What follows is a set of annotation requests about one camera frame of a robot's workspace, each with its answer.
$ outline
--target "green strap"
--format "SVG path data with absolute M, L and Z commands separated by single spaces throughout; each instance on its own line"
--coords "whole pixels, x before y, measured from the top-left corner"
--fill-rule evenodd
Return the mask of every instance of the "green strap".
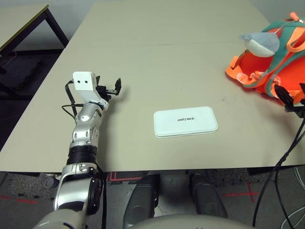
M 283 27 L 282 34 L 280 39 L 280 47 L 278 51 L 274 54 L 271 64 L 268 69 L 261 75 L 261 77 L 252 84 L 243 84 L 244 87 L 252 88 L 256 87 L 256 85 L 261 82 L 269 72 L 272 72 L 283 60 L 283 58 L 287 55 L 288 50 L 286 48 L 286 44 L 289 41 L 291 34 L 295 30 L 295 27 Z
M 291 22 L 291 23 L 287 23 L 287 21 L 276 21 L 276 22 L 273 22 L 272 24 L 270 24 L 264 30 L 262 30 L 262 32 L 268 32 L 270 30 L 274 30 L 274 29 L 280 28 L 282 26 L 284 26 L 284 28 L 286 28 L 286 27 L 305 27 L 305 23 L 301 23 L 299 21 L 295 21 L 295 22 Z
M 295 61 L 301 57 L 305 56 L 305 50 L 297 52 L 295 54 L 293 54 L 288 60 L 285 61 L 285 63 L 283 63 L 281 65 L 281 67 L 279 67 L 270 77 L 270 79 L 268 80 L 268 83 L 265 84 L 265 91 L 266 93 L 270 96 L 270 97 L 274 97 L 271 94 L 271 85 L 272 82 L 274 81 L 275 77 L 279 74 L 280 71 L 282 71 L 286 66 L 288 66 L 292 61 Z

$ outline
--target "red floor marking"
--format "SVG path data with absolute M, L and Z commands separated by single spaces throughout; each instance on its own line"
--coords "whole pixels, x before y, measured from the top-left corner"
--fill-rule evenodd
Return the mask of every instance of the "red floor marking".
M 17 202 L 20 203 L 27 203 L 27 204 L 37 204 L 35 200 L 28 200 L 28 199 L 16 199 Z
M 248 186 L 248 189 L 249 189 L 249 192 L 250 192 L 251 201 L 252 201 L 252 203 L 254 203 L 253 193 L 251 191 L 250 183 L 247 183 L 247 186 Z
M 110 178 L 109 181 L 128 181 L 128 180 L 140 180 L 142 177 L 126 177 L 126 178 L 116 178 L 116 172 L 113 172 L 113 178 L 112 178 L 112 172 L 110 172 Z
M 250 196 L 250 192 L 239 192 L 239 193 L 227 193 L 223 194 L 224 197 L 240 197 L 240 196 Z M 258 192 L 252 192 L 252 196 L 258 195 Z
M 0 196 L 1 199 L 10 199 L 10 197 Z

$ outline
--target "unitree logo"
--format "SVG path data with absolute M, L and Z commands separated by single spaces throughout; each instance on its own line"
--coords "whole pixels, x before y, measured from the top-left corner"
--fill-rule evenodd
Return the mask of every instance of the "unitree logo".
M 195 118 L 178 118 L 177 121 L 180 122 L 180 121 L 190 121 L 190 120 L 194 120 Z

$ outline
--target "wall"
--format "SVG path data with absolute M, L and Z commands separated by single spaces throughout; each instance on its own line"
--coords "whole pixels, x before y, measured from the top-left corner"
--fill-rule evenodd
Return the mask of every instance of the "wall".
M 85 18 L 95 0 L 0 0 L 0 7 L 47 3 L 50 11 L 62 30 L 70 39 L 82 20 Z M 258 10 L 270 21 L 277 21 L 289 17 L 291 11 L 305 16 L 305 0 L 250 0 Z M 16 49 L 37 50 L 62 48 L 61 43 L 43 22 Z
M 49 4 L 49 10 L 60 25 L 68 39 L 76 32 L 77 28 L 91 9 L 95 0 L 0 0 L 0 7 L 25 5 L 25 4 Z M 56 35 L 47 22 L 42 22 L 17 48 L 16 50 L 38 50 L 63 48 Z
M 290 12 L 305 17 L 305 0 L 249 0 L 269 22 L 289 18 Z

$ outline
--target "table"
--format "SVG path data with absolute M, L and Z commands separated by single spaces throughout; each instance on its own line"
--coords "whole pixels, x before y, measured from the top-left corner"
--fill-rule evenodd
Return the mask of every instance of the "table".
M 245 0 L 95 3 L 0 152 L 0 170 L 61 172 L 74 128 L 61 105 L 74 71 L 95 72 L 109 88 L 122 78 L 100 130 L 104 171 L 275 165 L 301 119 L 224 73 L 244 50 L 239 35 L 267 25 Z M 155 137 L 154 112 L 197 106 L 213 108 L 215 133 Z M 302 141 L 285 165 L 304 164 L 304 151 Z
M 44 20 L 49 24 L 63 46 L 67 46 L 69 41 L 48 7 L 48 4 L 36 4 L 0 8 L 0 57 L 8 55 Z M 0 73 L 5 74 L 6 71 L 0 67 Z M 31 99 L 31 96 L 16 94 L 2 83 L 0 83 L 0 90 L 5 91 L 13 100 Z

